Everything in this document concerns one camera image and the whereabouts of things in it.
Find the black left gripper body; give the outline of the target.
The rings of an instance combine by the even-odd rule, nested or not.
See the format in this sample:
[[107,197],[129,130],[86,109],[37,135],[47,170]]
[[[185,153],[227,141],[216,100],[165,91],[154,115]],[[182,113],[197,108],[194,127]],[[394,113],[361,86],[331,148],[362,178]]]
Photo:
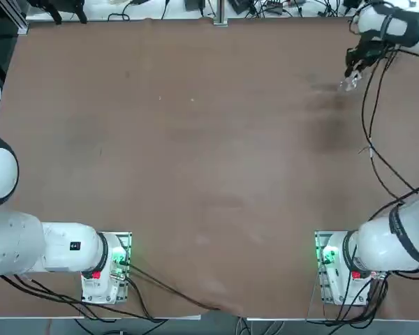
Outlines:
[[75,11],[82,10],[85,0],[28,0],[29,5],[42,10],[55,8],[57,11]]

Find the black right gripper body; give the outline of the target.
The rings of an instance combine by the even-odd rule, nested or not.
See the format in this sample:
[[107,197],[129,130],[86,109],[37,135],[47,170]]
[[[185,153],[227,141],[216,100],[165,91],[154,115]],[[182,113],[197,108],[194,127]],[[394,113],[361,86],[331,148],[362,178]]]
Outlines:
[[363,66],[371,66],[385,55],[388,44],[382,40],[367,40],[362,37],[355,47],[348,48],[346,55],[354,56],[354,60],[362,59]]

